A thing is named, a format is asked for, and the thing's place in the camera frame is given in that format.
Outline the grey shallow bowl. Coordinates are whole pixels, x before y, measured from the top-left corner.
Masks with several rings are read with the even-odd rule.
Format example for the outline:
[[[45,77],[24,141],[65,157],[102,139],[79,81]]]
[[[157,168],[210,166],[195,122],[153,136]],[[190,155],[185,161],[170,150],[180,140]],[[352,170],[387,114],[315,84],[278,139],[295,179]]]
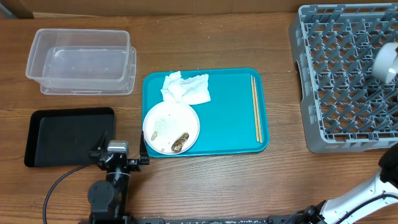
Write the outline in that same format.
[[[397,42],[381,47],[374,59],[371,75],[385,84],[391,83],[397,76]]]

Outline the white paper napkin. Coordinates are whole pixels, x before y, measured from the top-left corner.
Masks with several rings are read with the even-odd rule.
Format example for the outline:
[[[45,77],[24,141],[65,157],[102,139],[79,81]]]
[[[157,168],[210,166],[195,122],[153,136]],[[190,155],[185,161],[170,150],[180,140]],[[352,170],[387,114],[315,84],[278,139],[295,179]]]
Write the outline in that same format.
[[[177,71],[165,77],[160,91],[164,101],[199,105],[211,101],[208,81],[209,74],[183,79],[181,72]]]

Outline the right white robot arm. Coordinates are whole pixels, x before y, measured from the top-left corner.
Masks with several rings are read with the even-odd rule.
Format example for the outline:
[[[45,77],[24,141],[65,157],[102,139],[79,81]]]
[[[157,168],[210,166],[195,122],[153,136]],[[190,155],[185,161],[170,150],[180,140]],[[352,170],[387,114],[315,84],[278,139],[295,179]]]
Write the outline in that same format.
[[[379,160],[379,170],[348,193],[320,204],[310,223],[355,223],[397,203],[397,145]]]

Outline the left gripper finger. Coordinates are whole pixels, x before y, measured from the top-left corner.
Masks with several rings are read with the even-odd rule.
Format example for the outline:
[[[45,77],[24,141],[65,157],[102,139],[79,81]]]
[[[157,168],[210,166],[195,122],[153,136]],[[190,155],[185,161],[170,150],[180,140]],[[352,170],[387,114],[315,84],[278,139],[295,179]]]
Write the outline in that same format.
[[[94,152],[100,152],[104,148],[107,135],[108,135],[108,132],[107,132],[107,130],[105,130],[104,133],[101,135],[100,139],[94,145],[94,147],[93,147]]]
[[[139,155],[140,155],[140,164],[141,165],[149,165],[150,164],[150,158],[147,152],[146,148],[146,142],[144,139],[144,132],[141,132],[141,140],[140,140],[140,146],[139,146]]]

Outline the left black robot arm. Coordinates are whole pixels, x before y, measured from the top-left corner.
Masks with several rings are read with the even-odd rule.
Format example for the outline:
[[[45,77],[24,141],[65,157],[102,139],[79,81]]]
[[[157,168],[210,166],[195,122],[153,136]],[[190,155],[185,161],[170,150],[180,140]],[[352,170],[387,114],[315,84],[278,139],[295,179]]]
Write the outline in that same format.
[[[144,135],[141,134],[138,159],[128,158],[127,141],[107,141],[104,133],[97,145],[90,150],[96,165],[106,171],[104,180],[95,182],[88,190],[91,204],[90,223],[137,223],[126,211],[131,172],[139,172],[141,166],[150,164]]]

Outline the wooden chopstick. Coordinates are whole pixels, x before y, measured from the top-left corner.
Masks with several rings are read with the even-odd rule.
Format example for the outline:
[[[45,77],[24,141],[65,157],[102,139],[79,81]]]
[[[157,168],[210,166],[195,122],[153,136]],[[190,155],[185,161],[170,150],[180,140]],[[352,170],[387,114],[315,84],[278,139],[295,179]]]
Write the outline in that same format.
[[[258,141],[260,143],[263,143],[261,117],[260,117],[260,111],[259,111],[259,100],[258,100],[257,85],[256,85],[255,77],[252,77],[252,87],[253,87],[253,95],[254,95],[253,96],[254,97],[254,107],[256,110],[256,124],[257,124]]]
[[[257,122],[257,110],[256,110],[256,98],[254,92],[254,80],[253,76],[251,76],[251,92],[252,92],[252,103],[253,103],[253,110],[254,110],[254,122],[255,122],[255,129],[256,129],[256,141],[259,142],[259,127]]]

